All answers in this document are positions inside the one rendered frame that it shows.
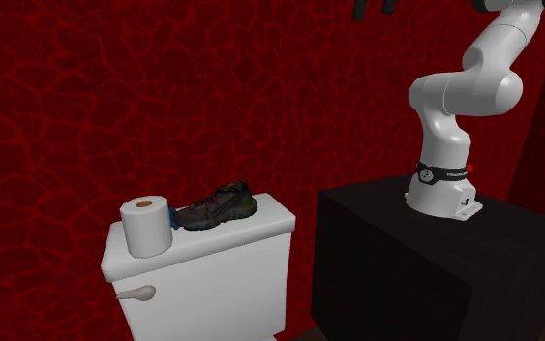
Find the black robot stand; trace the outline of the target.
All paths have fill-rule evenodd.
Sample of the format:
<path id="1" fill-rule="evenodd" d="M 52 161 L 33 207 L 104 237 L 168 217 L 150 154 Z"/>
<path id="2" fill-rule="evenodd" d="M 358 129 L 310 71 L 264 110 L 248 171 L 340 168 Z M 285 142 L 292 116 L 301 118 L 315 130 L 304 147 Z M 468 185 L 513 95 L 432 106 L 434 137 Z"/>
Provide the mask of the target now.
<path id="1" fill-rule="evenodd" d="M 545 215 L 482 197 L 466 221 L 408 207 L 406 175 L 318 193 L 311 314 L 327 341 L 538 341 Z"/>

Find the white toilet paper roll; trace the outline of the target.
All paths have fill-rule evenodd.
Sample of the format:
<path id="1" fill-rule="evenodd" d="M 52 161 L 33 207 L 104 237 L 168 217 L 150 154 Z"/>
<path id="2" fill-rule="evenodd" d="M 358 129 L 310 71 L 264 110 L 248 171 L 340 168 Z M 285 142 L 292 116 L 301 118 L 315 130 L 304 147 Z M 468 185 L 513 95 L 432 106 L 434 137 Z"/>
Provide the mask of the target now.
<path id="1" fill-rule="evenodd" d="M 129 253 L 147 259 L 164 253 L 172 245 L 167 199 L 146 196 L 126 201 L 120 207 Z"/>

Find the dark multicoloured sneaker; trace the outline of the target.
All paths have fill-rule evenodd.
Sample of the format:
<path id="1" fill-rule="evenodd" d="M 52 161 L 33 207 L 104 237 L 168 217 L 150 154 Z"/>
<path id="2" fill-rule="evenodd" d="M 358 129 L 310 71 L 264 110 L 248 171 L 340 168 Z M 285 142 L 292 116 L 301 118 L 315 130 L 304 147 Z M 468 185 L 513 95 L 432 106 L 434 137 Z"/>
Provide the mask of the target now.
<path id="1" fill-rule="evenodd" d="M 178 210 L 175 222 L 188 231 L 213 229 L 222 223 L 253 216 L 257 200 L 245 179 L 222 185 L 205 198 Z"/>

